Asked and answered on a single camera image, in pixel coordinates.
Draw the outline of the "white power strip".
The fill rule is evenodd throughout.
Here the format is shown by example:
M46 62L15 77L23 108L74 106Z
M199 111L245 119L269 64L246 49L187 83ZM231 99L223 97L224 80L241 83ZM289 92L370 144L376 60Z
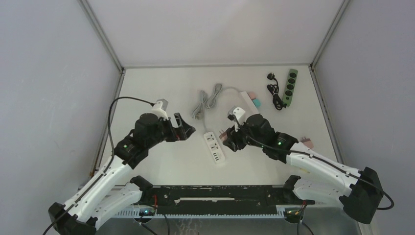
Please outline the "white power strip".
M226 161L225 155L214 133L206 132L203 134L203 137L214 162L217 165L224 163Z
M259 114L260 113L260 111L258 110L258 108L257 107L255 107L254 106L254 104L253 104L253 102L252 102L252 100L249 98L249 96L248 96L248 93L249 92L246 92L246 91L242 91L242 92L240 92L239 93L239 95L240 95L240 97L245 101L245 103L246 103L246 105L247 105L247 107L248 107L248 110L252 113L252 114Z

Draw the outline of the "teal plug adapter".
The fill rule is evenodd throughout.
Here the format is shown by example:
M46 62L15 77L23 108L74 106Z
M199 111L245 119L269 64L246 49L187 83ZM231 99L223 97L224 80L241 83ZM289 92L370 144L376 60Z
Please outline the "teal plug adapter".
M261 102L260 102L259 99L253 99L252 102L253 102L254 106L257 107L257 108L261 106Z

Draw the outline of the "green power strip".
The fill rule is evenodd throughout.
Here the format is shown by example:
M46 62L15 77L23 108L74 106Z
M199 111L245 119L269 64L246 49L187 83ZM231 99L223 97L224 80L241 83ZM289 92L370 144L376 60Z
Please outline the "green power strip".
M289 107L292 103L297 77L298 77L298 70L290 69L287 75L287 81L284 87L284 93L283 93L283 98L282 98L282 101L286 107Z

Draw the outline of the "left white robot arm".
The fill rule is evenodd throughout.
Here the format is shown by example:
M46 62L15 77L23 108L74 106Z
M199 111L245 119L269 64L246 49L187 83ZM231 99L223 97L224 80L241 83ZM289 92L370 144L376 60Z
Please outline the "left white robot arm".
M120 192L111 196L108 193L119 179L148 156L152 147L164 141L185 141L195 132L179 113L174 117L178 127L172 126L170 118L164 119L154 113L141 115L98 173L65 203L55 202L49 207L49 227L61 235L94 235L128 205L149 203L153 198L152 184L140 176L132 178Z

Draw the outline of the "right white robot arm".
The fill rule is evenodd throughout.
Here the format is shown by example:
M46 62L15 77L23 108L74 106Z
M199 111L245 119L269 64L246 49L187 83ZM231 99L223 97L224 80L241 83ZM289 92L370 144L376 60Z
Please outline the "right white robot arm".
M318 154L295 137L275 131L261 114L246 117L241 108L236 108L228 114L228 119L234 126L225 131L223 145L230 150L255 146L270 159L303 169L327 182L324 185L297 177L293 185L283 190L287 203L299 200L329 203L363 224L370 224L377 211L394 207L374 169L359 170Z

